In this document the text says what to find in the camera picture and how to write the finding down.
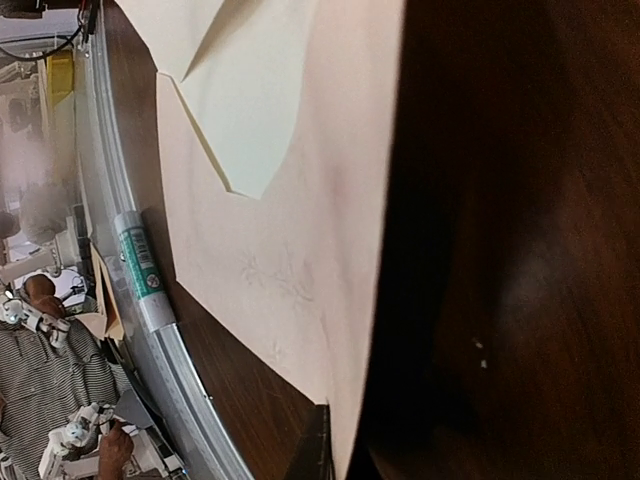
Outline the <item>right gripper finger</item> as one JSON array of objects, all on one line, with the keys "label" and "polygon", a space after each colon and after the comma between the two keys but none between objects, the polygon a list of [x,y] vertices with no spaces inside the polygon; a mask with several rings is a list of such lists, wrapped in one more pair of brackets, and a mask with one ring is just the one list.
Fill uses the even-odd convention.
[{"label": "right gripper finger", "polygon": [[318,404],[311,410],[306,430],[298,441],[284,480],[334,478],[330,407]]}]

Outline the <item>cream letter paper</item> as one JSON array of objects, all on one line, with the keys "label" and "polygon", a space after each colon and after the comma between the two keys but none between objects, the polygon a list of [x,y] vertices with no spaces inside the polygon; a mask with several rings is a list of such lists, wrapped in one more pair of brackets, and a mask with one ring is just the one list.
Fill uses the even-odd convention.
[{"label": "cream letter paper", "polygon": [[121,1],[229,191],[262,197],[299,110],[314,1]]}]

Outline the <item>beige envelope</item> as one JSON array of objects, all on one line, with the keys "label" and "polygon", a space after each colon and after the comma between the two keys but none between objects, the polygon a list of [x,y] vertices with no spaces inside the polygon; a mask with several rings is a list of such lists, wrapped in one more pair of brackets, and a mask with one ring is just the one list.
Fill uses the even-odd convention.
[{"label": "beige envelope", "polygon": [[342,479],[370,357],[405,5],[314,2],[293,135],[261,198],[228,190],[164,74],[158,138],[177,280],[270,368],[330,407]]}]

